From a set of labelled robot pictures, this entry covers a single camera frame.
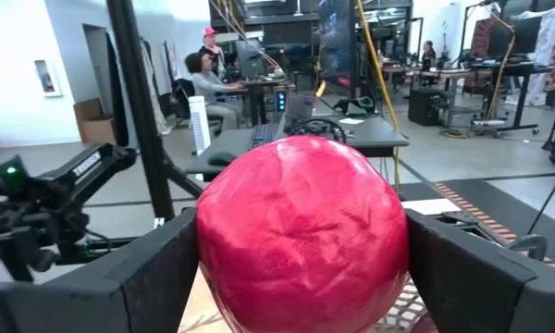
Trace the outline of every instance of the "keyboard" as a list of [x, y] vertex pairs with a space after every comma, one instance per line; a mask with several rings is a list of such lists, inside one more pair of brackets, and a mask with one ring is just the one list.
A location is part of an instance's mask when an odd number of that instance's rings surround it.
[[270, 143], [274, 140], [274, 135], [278, 131], [278, 122], [257, 125], [253, 128], [251, 141], [249, 142], [249, 150], [259, 147], [260, 145]]

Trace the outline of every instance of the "headphones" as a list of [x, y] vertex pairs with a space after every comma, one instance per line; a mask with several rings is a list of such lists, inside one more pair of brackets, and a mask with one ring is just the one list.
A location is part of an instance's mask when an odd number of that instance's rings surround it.
[[304, 121], [288, 134], [288, 136], [293, 135], [314, 135], [343, 143], [347, 141], [343, 127], [335, 121], [324, 118], [311, 118]]

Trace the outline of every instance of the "computer tower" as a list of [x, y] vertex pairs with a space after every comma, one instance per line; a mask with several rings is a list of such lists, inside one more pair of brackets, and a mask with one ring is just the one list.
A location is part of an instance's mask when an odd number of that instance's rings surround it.
[[421, 126], [439, 126], [438, 106], [433, 100], [440, 96], [440, 91], [416, 88], [409, 93], [408, 118]]

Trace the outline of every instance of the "woman sitting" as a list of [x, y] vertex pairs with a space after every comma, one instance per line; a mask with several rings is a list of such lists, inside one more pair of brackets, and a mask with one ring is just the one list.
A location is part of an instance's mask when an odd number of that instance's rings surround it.
[[217, 93], [244, 89], [242, 82], [224, 84], [212, 71], [212, 59], [207, 54], [194, 53], [185, 58], [185, 66], [191, 73], [195, 95], [205, 100], [208, 116], [222, 117], [222, 130], [236, 130], [242, 119], [242, 106], [235, 103], [218, 102]]

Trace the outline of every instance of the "cardboard box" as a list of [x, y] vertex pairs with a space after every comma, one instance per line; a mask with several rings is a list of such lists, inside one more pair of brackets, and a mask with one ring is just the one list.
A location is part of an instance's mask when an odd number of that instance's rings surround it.
[[82, 142], [117, 144], [115, 122], [113, 118], [103, 116], [98, 98], [76, 103], [74, 114]]

